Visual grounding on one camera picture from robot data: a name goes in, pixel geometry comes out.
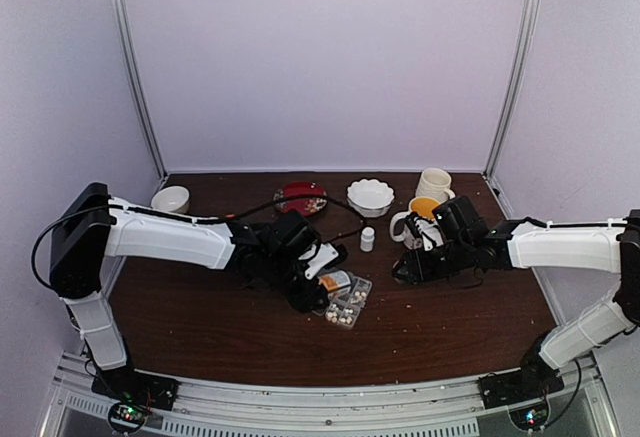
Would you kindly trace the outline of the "white pill bottle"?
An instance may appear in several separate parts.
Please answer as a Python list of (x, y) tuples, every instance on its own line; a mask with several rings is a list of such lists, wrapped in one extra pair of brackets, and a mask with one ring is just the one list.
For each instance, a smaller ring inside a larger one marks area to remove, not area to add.
[(373, 227), (367, 226), (360, 233), (360, 250), (371, 252), (375, 245), (376, 233)]

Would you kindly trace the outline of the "clear plastic pill organizer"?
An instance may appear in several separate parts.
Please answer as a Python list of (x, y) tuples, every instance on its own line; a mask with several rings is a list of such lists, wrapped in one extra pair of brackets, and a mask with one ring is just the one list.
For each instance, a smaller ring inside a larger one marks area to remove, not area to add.
[(343, 329), (352, 329), (360, 317), (373, 284), (371, 281), (352, 277), (349, 285), (342, 285), (328, 292), (329, 303), (314, 315), (324, 318), (328, 323)]

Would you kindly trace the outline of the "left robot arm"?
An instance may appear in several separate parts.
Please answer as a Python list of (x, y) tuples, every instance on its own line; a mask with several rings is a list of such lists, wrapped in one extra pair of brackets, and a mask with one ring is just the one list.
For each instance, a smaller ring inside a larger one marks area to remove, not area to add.
[(104, 258), (144, 257), (232, 270), (264, 281), (294, 310), (308, 313), (327, 306), (328, 291), (318, 275), (339, 257), (337, 248), (323, 242), (295, 210), (267, 224), (199, 218), (134, 205), (111, 196), (99, 182), (87, 185), (38, 238), (50, 241), (50, 262), (48, 275), (37, 281), (66, 305), (98, 377), (123, 401), (137, 399), (146, 384), (102, 292)]

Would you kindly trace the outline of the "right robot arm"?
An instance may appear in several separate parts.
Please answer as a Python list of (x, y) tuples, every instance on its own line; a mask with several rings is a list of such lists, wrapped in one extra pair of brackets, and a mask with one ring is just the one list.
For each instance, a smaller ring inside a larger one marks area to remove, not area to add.
[(448, 279), (463, 270), (557, 267), (601, 270), (620, 277), (618, 287), (574, 319), (541, 336), (520, 363), (512, 387), (535, 397), (558, 370), (594, 348), (639, 326), (639, 214), (606, 222), (556, 224), (532, 218), (504, 220), (489, 228), (475, 212), (435, 210), (432, 225), (408, 218), (421, 247), (393, 265), (407, 284)]

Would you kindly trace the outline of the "amber bottle grey cap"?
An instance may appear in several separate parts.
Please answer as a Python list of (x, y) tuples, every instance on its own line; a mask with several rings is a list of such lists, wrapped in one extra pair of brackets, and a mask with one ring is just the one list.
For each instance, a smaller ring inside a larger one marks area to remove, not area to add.
[(352, 278), (350, 274), (343, 270), (336, 270), (320, 275), (318, 277), (318, 281), (328, 293), (335, 293), (344, 289), (350, 289), (352, 285)]

